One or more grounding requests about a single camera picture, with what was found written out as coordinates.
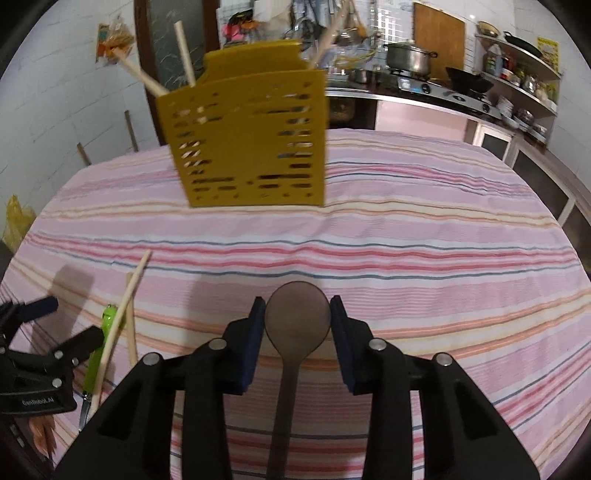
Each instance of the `yellow plastic basket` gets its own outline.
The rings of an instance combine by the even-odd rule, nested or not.
[[[205,55],[194,87],[157,98],[189,203],[323,205],[324,72],[293,40]]]

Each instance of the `wok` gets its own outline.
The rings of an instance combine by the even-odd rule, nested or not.
[[[480,75],[473,75],[464,70],[446,67],[447,75],[452,81],[453,89],[459,93],[486,93],[492,88],[492,82]]]
[[[542,52],[535,48],[531,43],[526,42],[522,38],[514,37],[511,32],[503,32],[505,34],[505,40],[516,47],[519,47],[525,50],[528,53],[531,53],[534,57],[538,57],[539,59],[542,58]]]

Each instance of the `green handle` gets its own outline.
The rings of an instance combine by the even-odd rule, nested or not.
[[[109,336],[109,332],[111,331],[111,325],[113,325],[113,319],[115,318],[116,313],[117,307],[113,305],[109,305],[103,312],[103,320],[100,324],[100,328],[103,330],[103,335],[105,336],[104,341],[106,341],[107,337]],[[99,370],[100,357],[102,355],[103,347],[101,346],[100,348],[97,348],[97,350],[92,352],[90,359],[88,360],[88,370],[86,371],[83,386],[85,392],[92,393],[92,391],[95,389],[96,373]]]

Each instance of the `table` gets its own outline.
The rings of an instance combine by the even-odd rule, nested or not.
[[[306,280],[340,295],[350,316],[404,353],[450,352],[543,478],[589,421],[591,283],[538,197],[479,147],[329,131],[323,208],[190,209],[167,147],[86,168],[40,214],[0,286],[3,299],[60,300],[13,347],[45,351],[99,325],[147,248],[154,253],[135,300],[140,355],[189,353],[246,316],[255,296]],[[76,370],[77,394],[85,371]],[[128,371],[123,332],[105,391]],[[235,478],[264,475],[280,375],[265,338],[249,391],[226,398]],[[360,477],[370,398],[347,392],[330,336],[305,361],[296,403],[287,476]],[[422,478],[416,396],[413,409]],[[58,458],[78,417],[56,418]]]

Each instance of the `wooden spoon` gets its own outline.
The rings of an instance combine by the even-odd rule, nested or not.
[[[329,302],[311,283],[287,283],[275,290],[267,303],[265,329],[283,360],[267,480],[285,477],[300,365],[324,341],[329,328]]]

